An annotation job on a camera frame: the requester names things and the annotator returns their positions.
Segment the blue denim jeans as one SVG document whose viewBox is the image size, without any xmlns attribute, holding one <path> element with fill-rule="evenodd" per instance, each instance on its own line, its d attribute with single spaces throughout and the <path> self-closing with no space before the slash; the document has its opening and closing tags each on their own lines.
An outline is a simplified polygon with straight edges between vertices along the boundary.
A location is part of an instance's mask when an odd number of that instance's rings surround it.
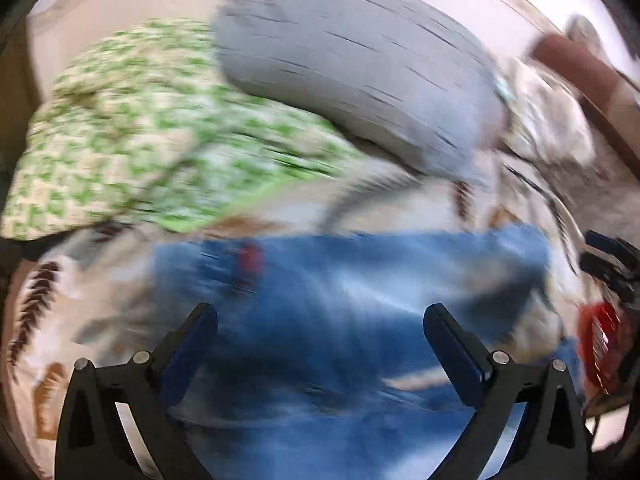
<svg viewBox="0 0 640 480">
<path fill-rule="evenodd" d="M 480 234 L 259 237 L 165 243 L 152 340 L 201 302 L 218 315 L 174 409 L 216 479 L 425 479 L 471 418 L 422 328 L 443 304 L 484 344 L 550 297 L 532 226 Z"/>
</svg>

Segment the red glass dish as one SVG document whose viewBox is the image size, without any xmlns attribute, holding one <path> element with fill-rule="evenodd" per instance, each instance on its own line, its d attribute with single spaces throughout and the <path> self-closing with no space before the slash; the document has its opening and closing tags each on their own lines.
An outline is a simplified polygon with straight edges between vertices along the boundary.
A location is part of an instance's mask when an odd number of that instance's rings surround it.
<svg viewBox="0 0 640 480">
<path fill-rule="evenodd" d="M 618 340 L 621 325 L 616 307 L 606 300 L 583 306 L 579 311 L 580 358 L 588 382 L 598 393 L 610 394 L 617 387 L 617 367 L 622 359 Z"/>
</svg>

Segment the beige leaf print blanket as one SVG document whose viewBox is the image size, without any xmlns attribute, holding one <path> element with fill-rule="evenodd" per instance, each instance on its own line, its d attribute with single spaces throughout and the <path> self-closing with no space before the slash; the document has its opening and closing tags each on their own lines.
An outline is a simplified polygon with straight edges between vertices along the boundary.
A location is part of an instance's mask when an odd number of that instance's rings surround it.
<svg viewBox="0 0 640 480">
<path fill-rule="evenodd" d="M 344 177 L 277 185 L 203 230 L 209 238 L 314 232 L 344 198 L 357 208 L 334 221 L 336 230 L 484 232 L 528 223 L 551 247 L 546 290 L 526 307 L 504 343 L 520 358 L 549 350 L 570 333 L 588 287 L 577 267 L 578 227 L 544 177 L 524 160 L 498 152 L 476 155 L 483 184 L 464 188 L 430 179 L 394 195 L 370 192 L 368 183 L 400 182 L 404 173 L 373 158 Z M 41 479 L 53 474 L 55 437 L 73 362 L 82 354 L 118 363 L 142 341 L 151 319 L 151 246 L 172 234 L 150 224 L 115 235 L 88 228 L 24 261 L 6 300 L 6 387 L 12 424 L 30 466 Z"/>
</svg>

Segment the brown wooden headboard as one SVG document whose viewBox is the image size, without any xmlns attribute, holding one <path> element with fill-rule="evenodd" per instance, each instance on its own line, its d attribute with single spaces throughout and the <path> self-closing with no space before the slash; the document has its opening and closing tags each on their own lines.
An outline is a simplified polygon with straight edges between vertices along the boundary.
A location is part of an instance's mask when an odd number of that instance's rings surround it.
<svg viewBox="0 0 640 480">
<path fill-rule="evenodd" d="M 639 179 L 638 84 L 565 36 L 542 36 L 530 56 L 578 91 L 587 116 Z"/>
</svg>

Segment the cream crumpled cloth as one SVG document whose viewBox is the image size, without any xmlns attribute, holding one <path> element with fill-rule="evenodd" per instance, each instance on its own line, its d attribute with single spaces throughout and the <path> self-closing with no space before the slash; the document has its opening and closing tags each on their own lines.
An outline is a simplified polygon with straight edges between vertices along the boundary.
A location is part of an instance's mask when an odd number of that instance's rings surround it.
<svg viewBox="0 0 640 480">
<path fill-rule="evenodd" d="M 495 88 L 509 111 L 502 142 L 530 162 L 585 167 L 596 158 L 591 129 L 572 87 L 535 61 L 496 58 Z"/>
</svg>

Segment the green patterned quilt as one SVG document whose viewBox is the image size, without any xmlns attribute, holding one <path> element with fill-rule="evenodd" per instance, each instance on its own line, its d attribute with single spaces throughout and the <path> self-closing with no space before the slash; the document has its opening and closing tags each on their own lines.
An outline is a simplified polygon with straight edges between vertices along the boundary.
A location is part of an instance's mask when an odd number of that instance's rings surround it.
<svg viewBox="0 0 640 480">
<path fill-rule="evenodd" d="M 187 233 L 358 158 L 325 119 L 224 79 L 203 22 L 151 20 L 82 52 L 32 116 L 1 216 L 10 240 L 108 220 Z"/>
</svg>

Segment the grey pillow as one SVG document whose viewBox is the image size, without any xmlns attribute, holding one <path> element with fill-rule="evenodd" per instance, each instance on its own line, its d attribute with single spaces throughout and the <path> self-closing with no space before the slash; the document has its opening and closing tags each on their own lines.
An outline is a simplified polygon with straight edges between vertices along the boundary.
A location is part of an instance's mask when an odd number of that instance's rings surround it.
<svg viewBox="0 0 640 480">
<path fill-rule="evenodd" d="M 498 99 L 495 66 L 422 0 L 226 0 L 213 26 L 224 76 L 318 114 L 421 174 L 476 180 Z"/>
</svg>

